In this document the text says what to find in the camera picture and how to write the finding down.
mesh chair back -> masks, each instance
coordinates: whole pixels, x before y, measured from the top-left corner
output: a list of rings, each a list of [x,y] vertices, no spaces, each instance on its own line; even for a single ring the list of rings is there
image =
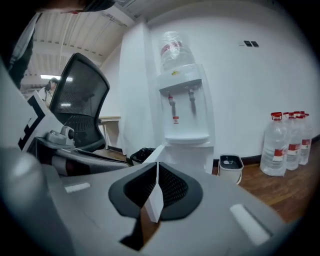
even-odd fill
[[[74,129],[77,148],[93,152],[105,147],[98,120],[109,89],[105,76],[87,57],[75,53],[70,58],[52,97],[50,110],[63,125]]]

white wall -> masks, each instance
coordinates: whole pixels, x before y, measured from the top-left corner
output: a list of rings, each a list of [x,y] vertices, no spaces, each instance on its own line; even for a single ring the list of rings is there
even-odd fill
[[[121,45],[114,49],[109,55],[100,70],[105,75],[110,84],[110,90],[105,97],[100,111],[100,117],[120,116],[119,102],[119,64],[120,64]]]
[[[120,68],[120,51],[121,45],[114,49],[107,60],[101,66],[101,71],[110,84],[110,90],[105,97],[100,111],[100,117],[121,116],[120,99],[119,99],[119,68]],[[109,146],[121,149],[121,138],[119,136],[118,122],[108,122],[105,126]]]
[[[119,70],[120,134],[128,157],[143,147],[155,147],[151,118],[148,56],[149,29],[144,21],[135,24],[122,38]]]
[[[214,108],[215,159],[223,153],[260,155],[271,112],[305,110],[313,135],[320,134],[319,64],[283,13],[242,1],[203,2],[167,12],[148,26],[158,74],[158,40],[170,30],[188,35],[195,61],[203,64]],[[243,40],[260,47],[238,46]]]

ceiling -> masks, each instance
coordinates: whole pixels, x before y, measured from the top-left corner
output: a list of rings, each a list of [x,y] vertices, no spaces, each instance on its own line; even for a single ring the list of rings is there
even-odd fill
[[[98,67],[121,42],[127,25],[104,12],[43,13],[35,26],[33,50],[21,91],[43,87],[40,75],[61,75],[72,54],[80,52]]]
[[[150,20],[177,7],[204,0],[122,0],[108,10],[78,14],[47,12],[36,23],[33,51],[21,82],[27,98],[48,80],[40,75],[61,75],[69,58],[82,53],[100,67],[121,43],[136,18]],[[271,3],[272,0],[246,0]]]

trash can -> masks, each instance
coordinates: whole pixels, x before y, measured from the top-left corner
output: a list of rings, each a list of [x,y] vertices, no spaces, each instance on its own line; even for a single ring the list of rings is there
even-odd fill
[[[239,184],[242,178],[244,164],[241,158],[236,154],[221,154],[218,176],[224,177],[235,184]]]
[[[130,159],[133,162],[133,165],[142,164],[151,154],[155,151],[155,148],[152,147],[143,147],[139,151],[135,152],[130,156]]]

water bottle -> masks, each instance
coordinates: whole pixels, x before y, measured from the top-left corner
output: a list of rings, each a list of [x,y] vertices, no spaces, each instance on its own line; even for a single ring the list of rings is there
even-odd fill
[[[295,170],[299,166],[302,133],[294,112],[285,112],[288,119],[284,121],[289,133],[289,146],[286,156],[286,169]]]
[[[161,73],[195,63],[195,58],[182,35],[167,31],[160,40]]]
[[[282,113],[271,113],[272,122],[264,131],[260,170],[270,176],[284,176],[286,172],[289,132],[282,122]]]
[[[300,115],[297,118],[301,123],[301,131],[302,131],[302,141],[301,141],[301,149],[300,149],[300,165],[306,165],[309,161],[309,154],[311,148],[312,141],[312,127],[310,123],[306,120],[309,114],[305,114],[304,111],[300,111]]]

